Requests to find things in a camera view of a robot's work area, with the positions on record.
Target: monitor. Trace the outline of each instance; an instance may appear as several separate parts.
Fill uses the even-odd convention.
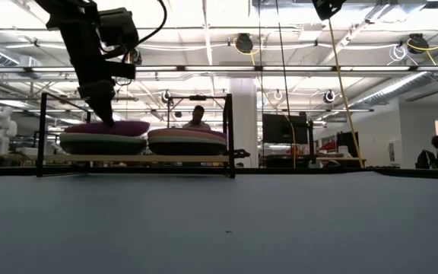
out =
[[[308,144],[308,125],[306,115],[290,116],[295,130],[295,143]],[[263,142],[275,144],[293,143],[292,128],[284,115],[263,114]]]

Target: white column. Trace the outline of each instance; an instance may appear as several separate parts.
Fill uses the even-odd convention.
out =
[[[244,167],[258,167],[258,117],[256,116],[256,86],[252,78],[230,79],[229,92],[233,95],[235,149],[244,149],[249,158],[237,159]]]

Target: metal rack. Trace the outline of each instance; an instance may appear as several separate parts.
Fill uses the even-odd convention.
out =
[[[44,155],[45,152],[45,140],[46,140],[46,102],[49,98],[58,98],[55,95],[48,93],[42,93],[42,102],[40,105],[40,128],[39,128],[39,142],[38,142],[38,155],[36,157],[36,175],[43,177],[48,174],[56,174],[54,167],[45,167],[45,161],[61,161],[61,162],[85,162],[85,166],[81,168],[72,168],[75,172],[93,173],[102,171],[100,167],[91,167],[93,161],[122,161],[122,162],[221,162],[223,163],[222,174],[227,175],[230,178],[236,177],[236,169],[234,159],[236,157],[234,151],[234,127],[233,127],[233,98],[231,94],[225,97],[171,97],[170,99],[179,100],[225,100],[223,110],[223,132],[227,134],[228,139],[228,152],[225,155],[218,156],[163,156],[163,155]],[[68,100],[58,98],[73,107],[77,107],[87,113],[86,123],[90,123],[91,112],[82,107],[79,107]],[[167,104],[168,112],[168,126],[170,125],[170,101]],[[105,167],[106,172],[122,173],[121,167]],[[132,168],[132,173],[150,173],[152,170],[162,174],[194,174],[200,170],[200,174],[217,174],[220,169],[218,168],[181,168],[181,167],[159,167],[159,168]]]

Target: purple cushion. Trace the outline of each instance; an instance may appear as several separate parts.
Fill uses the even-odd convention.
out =
[[[227,134],[222,132],[216,132],[214,130],[207,130],[207,129],[178,129],[178,130],[189,130],[189,131],[195,131],[195,132],[204,132],[209,134],[214,134],[216,136],[220,136],[224,139],[227,139]]]
[[[142,121],[118,121],[114,122],[113,127],[108,127],[104,123],[88,123],[78,126],[71,126],[65,129],[67,133],[91,133],[91,134],[110,134],[121,136],[140,136],[148,131],[150,123]]]

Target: gray table surface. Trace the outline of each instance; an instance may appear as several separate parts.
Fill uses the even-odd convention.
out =
[[[438,274],[438,180],[0,177],[0,273]]]

